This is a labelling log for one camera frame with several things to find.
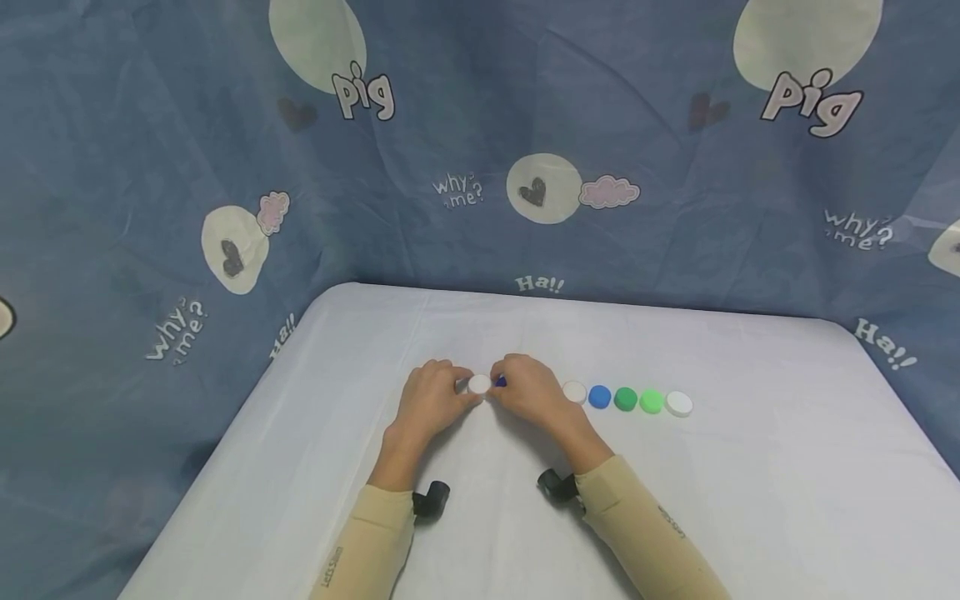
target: white tablecloth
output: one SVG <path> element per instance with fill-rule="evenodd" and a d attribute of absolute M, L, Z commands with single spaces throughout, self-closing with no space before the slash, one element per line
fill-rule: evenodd
<path fill-rule="evenodd" d="M 688 419 L 588 406 L 737 600 L 960 597 L 960 483 L 850 333 L 816 320 L 347 284 L 317 299 L 123 600 L 302 600 L 408 372 L 527 352 L 561 382 L 682 390 Z M 536 487 L 560 454 L 485 403 L 419 484 L 452 488 L 395 600 L 636 598 Z"/>

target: blue bottle cap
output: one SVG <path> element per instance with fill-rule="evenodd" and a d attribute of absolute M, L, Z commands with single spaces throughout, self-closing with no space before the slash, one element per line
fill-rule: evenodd
<path fill-rule="evenodd" d="M 594 408 L 607 408 L 610 406 L 611 396 L 610 389 L 602 385 L 595 385 L 590 388 L 590 394 L 587 396 L 587 400 L 590 406 Z"/>

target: blue curtain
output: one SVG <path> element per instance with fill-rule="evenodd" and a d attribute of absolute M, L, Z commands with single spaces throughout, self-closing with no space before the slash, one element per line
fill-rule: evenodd
<path fill-rule="evenodd" d="M 827 319 L 956 471 L 958 19 L 6 0 L 0 596 L 115 597 L 348 280 Z"/>

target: green bottle cap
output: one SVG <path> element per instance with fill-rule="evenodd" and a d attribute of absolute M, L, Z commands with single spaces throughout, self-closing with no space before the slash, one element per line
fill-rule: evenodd
<path fill-rule="evenodd" d="M 613 403 L 620 410 L 630 412 L 636 407 L 636 392 L 630 388 L 620 388 L 613 397 Z"/>
<path fill-rule="evenodd" d="M 663 408 L 663 394 L 657 390 L 644 390 L 640 396 L 640 408 L 651 415 L 660 412 Z"/>

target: right hand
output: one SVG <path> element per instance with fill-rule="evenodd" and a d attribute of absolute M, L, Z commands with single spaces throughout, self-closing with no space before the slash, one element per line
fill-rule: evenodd
<path fill-rule="evenodd" d="M 493 364 L 490 379 L 503 375 L 507 386 L 491 388 L 504 408 L 534 425 L 550 430 L 572 404 L 564 396 L 556 375 L 542 362 L 526 354 L 507 354 Z"/>

